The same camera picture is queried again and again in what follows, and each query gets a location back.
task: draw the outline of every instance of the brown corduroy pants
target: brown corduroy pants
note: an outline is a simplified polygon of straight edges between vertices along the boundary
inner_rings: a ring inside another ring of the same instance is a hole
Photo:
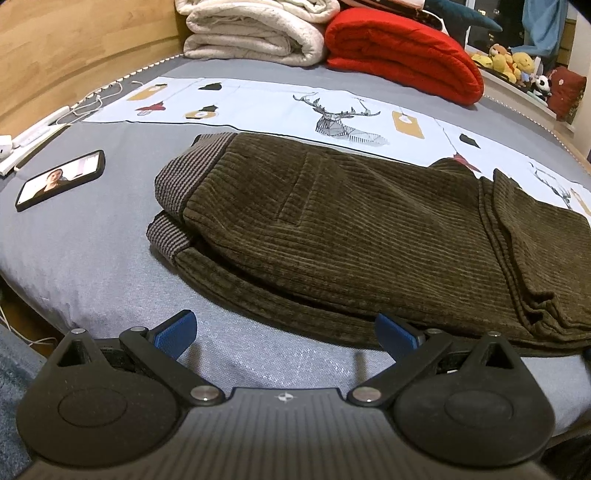
[[[270,325],[377,348],[373,320],[530,354],[591,345],[591,229],[501,172],[429,168],[267,135],[202,135],[155,181],[150,242],[204,295]]]

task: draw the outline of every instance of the window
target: window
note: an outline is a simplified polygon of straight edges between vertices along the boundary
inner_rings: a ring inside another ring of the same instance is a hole
[[[467,43],[471,47],[488,52],[495,43],[504,47],[517,47],[524,44],[525,31],[521,21],[525,0],[453,0],[458,4],[478,10],[492,18],[502,32],[489,32],[480,27],[468,31]]]

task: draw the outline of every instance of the charging cable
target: charging cable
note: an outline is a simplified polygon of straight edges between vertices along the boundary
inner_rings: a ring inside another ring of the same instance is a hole
[[[6,325],[6,328],[8,329],[9,332],[14,333],[17,337],[19,337],[21,340],[23,340],[24,342],[27,343],[28,346],[33,346],[33,345],[50,345],[53,347],[57,346],[57,338],[55,337],[47,337],[47,338],[42,338],[40,340],[30,340],[27,337],[25,337],[24,335],[22,335],[19,331],[15,330],[13,327],[10,326],[10,323],[8,323],[8,318],[6,317],[6,314],[4,313],[4,310],[2,309],[2,290],[0,290],[0,320],[2,321],[2,323],[4,325]]]
[[[96,112],[98,112],[98,111],[99,111],[101,108],[103,108],[103,105],[104,105],[104,104],[103,104],[103,100],[106,100],[107,98],[111,98],[111,97],[114,97],[114,96],[120,95],[120,94],[121,94],[121,92],[123,92],[123,85],[122,85],[122,83],[121,83],[121,82],[115,82],[113,85],[117,85],[117,86],[119,87],[119,91],[117,91],[117,92],[115,92],[115,93],[111,93],[111,94],[109,94],[109,95],[106,95],[106,96],[101,96],[101,95],[99,94],[99,92],[101,92],[101,91],[103,91],[103,90],[105,90],[105,89],[106,89],[106,88],[102,88],[102,89],[96,90],[96,91],[94,91],[94,92],[92,92],[92,93],[88,94],[88,95],[85,97],[85,99],[86,99],[86,100],[89,100],[89,99],[91,99],[93,96],[95,96],[95,95],[96,95],[95,99],[94,99],[94,100],[93,100],[91,103],[86,103],[86,104],[84,104],[84,103],[81,103],[80,105],[76,105],[76,106],[75,106],[75,107],[74,107],[72,110],[70,110],[69,112],[66,112],[64,115],[62,115],[61,117],[59,117],[59,118],[56,120],[56,125],[62,125],[62,124],[60,123],[60,120],[61,120],[62,118],[65,118],[65,117],[67,117],[67,116],[68,116],[68,115],[70,115],[70,114],[74,115],[76,118],[75,118],[74,120],[72,120],[71,122],[68,122],[68,123],[66,123],[66,124],[64,124],[64,125],[73,125],[73,124],[75,124],[76,122],[78,122],[78,121],[82,120],[83,118],[86,118],[87,116],[89,116],[89,115],[92,115],[93,113],[96,113]],[[86,112],[82,112],[82,113],[80,113],[80,110],[82,110],[82,109],[85,109],[85,108],[88,108],[88,107],[91,107],[91,106],[93,106],[93,105],[95,105],[95,104],[97,104],[97,103],[98,103],[98,105],[97,105],[96,107],[94,107],[93,109],[91,109],[91,110],[88,110],[88,111],[86,111]]]

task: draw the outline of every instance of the white folded blanket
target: white folded blanket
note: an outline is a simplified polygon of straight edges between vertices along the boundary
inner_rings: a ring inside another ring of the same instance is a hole
[[[174,0],[178,13],[190,15],[204,0]],[[259,3],[282,8],[310,23],[325,24],[340,11],[339,0],[260,0]]]
[[[324,59],[323,33],[272,0],[203,0],[187,18],[190,59],[251,59],[308,66]]]

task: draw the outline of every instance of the smartphone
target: smartphone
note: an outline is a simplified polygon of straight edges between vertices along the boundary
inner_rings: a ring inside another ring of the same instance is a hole
[[[47,170],[21,188],[15,206],[18,212],[78,185],[99,178],[105,170],[105,153],[97,150]]]

